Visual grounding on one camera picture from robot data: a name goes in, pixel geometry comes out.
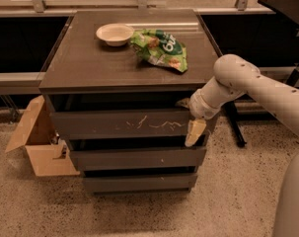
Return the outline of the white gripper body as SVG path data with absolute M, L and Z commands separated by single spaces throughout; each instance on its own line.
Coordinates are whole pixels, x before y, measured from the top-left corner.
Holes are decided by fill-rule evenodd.
M 201 89 L 196 90 L 189 98 L 188 107 L 190 113 L 196 119 L 212 119 L 220 111 L 219 107 L 211 107 L 206 102 L 206 95 Z

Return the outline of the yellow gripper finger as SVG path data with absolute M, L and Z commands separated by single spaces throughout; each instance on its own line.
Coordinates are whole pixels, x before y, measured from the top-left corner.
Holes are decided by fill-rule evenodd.
M 177 107 L 189 108 L 189 98 L 184 98 L 176 102 Z
M 199 140 L 206 128 L 206 121 L 204 118 L 196 118 L 190 120 L 187 126 L 187 136 L 185 141 L 186 147 L 192 147 Z

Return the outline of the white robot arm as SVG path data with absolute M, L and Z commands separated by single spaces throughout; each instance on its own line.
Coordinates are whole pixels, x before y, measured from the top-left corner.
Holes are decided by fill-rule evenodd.
M 205 122 L 224 104 L 245 94 L 299 136 L 299 89 L 263 76 L 238 55 L 226 54 L 215 61 L 214 76 L 190 98 L 180 101 L 193 116 L 187 127 L 186 146 L 195 145 Z M 283 178 L 272 237 L 299 237 L 299 153 Z

